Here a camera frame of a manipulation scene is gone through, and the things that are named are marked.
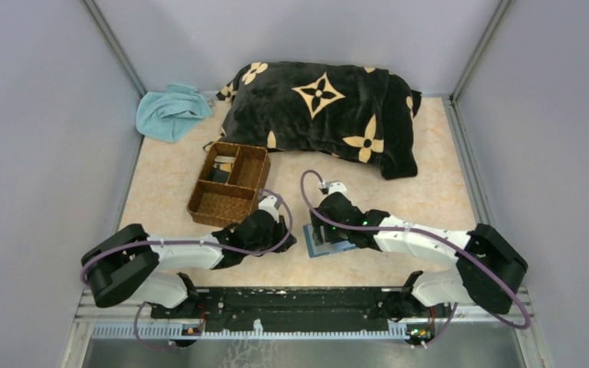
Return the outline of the teal leather card holder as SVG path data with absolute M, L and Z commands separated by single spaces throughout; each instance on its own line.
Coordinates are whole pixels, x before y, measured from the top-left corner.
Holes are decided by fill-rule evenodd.
M 312 224 L 306 224 L 303 226 L 305 241 L 308 250 L 308 256 L 310 258 L 318 258 L 322 256 L 332 255 L 341 253 L 344 251 L 352 251 L 357 249 L 357 246 L 346 241 L 338 241 L 335 243 L 329 243 L 325 241 L 317 240 L 314 236 Z

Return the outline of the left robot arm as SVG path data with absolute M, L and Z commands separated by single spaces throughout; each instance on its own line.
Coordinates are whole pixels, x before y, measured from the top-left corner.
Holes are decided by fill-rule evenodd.
M 266 209 L 200 238 L 151 236 L 131 224 L 83 256 L 80 277 L 100 308 L 139 301 L 190 317 L 199 296 L 183 269 L 222 270 L 249 257 L 287 251 L 296 242 L 292 226 L 290 212 Z

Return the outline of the woven brown divided basket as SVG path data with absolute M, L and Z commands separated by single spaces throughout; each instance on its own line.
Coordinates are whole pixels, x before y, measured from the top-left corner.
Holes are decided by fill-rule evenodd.
M 227 183 L 207 179 L 217 156 L 235 158 Z M 270 167 L 264 147 L 225 142 L 211 144 L 187 204 L 192 220 L 220 228 L 240 223 L 258 208 L 259 191 L 265 187 Z

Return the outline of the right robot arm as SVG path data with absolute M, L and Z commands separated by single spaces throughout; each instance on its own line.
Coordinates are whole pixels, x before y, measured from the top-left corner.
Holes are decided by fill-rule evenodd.
M 345 194 L 326 195 L 311 217 L 327 235 L 358 248 L 401 253 L 445 266 L 408 278 L 401 305 L 411 316 L 444 303 L 474 303 L 494 315 L 506 315 L 518 302 L 527 261 L 491 225 L 473 230 L 442 230 L 407 222 L 382 210 L 362 212 Z

